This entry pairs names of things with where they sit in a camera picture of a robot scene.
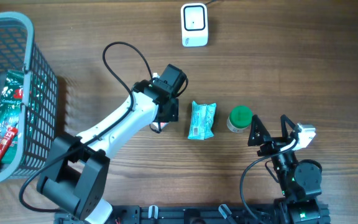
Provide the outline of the orange red snack packet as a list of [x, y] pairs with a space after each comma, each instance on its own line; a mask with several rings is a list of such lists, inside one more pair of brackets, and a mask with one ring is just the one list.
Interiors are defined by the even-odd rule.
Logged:
[[157, 128], [157, 130], [163, 129], [168, 123], [163, 122], [155, 122], [153, 125]]

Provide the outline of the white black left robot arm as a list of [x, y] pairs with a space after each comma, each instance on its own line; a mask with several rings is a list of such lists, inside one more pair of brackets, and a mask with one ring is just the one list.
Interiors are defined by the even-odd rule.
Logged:
[[77, 136], [55, 138], [37, 191], [71, 217], [108, 223], [113, 206], [103, 199], [110, 160], [142, 128], [178, 120], [178, 96], [186, 74], [169, 64], [160, 77], [134, 84], [123, 104]]

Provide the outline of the green sponge package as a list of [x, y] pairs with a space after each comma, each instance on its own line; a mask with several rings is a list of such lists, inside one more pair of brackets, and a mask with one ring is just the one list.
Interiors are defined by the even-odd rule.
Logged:
[[0, 141], [8, 127], [19, 126], [24, 74], [16, 70], [0, 73]]

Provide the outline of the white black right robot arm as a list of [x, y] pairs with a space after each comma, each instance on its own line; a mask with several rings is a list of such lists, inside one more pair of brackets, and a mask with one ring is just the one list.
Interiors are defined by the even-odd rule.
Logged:
[[240, 195], [249, 215], [263, 223], [246, 203], [243, 183], [246, 173], [256, 164], [266, 161], [273, 164], [269, 174], [279, 184], [283, 197], [273, 203], [277, 223], [330, 223], [329, 208], [319, 203], [317, 196], [322, 194], [323, 168], [317, 161], [299, 161], [295, 152], [306, 148], [316, 136], [316, 128], [311, 124], [295, 124], [286, 115], [280, 117], [280, 137], [272, 137], [260, 118], [255, 114], [251, 119], [249, 146], [259, 146], [259, 158], [244, 170], [240, 182]]

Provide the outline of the teal tissue packet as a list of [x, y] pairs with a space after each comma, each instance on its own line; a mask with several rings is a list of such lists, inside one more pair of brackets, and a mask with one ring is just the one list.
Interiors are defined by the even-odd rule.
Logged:
[[191, 104], [191, 123], [188, 139], [205, 140], [214, 136], [212, 127], [216, 112], [216, 103], [199, 105]]

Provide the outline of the green lid jar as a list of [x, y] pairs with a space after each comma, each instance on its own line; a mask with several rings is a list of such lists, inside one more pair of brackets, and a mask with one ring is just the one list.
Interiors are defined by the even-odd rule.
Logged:
[[250, 108], [239, 105], [232, 109], [227, 119], [227, 127], [234, 133], [243, 133], [252, 122], [253, 112]]

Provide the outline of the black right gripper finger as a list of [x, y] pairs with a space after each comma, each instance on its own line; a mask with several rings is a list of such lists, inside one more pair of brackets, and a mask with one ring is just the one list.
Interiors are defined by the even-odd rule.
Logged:
[[272, 137], [267, 131], [260, 118], [255, 114], [252, 116], [248, 146], [260, 146], [271, 142]]
[[292, 130], [295, 129], [295, 123], [291, 121], [287, 115], [283, 114], [280, 117], [281, 122], [281, 131], [282, 131], [282, 137], [285, 138], [287, 141], [292, 141], [292, 134], [288, 132], [287, 126], [289, 126]]

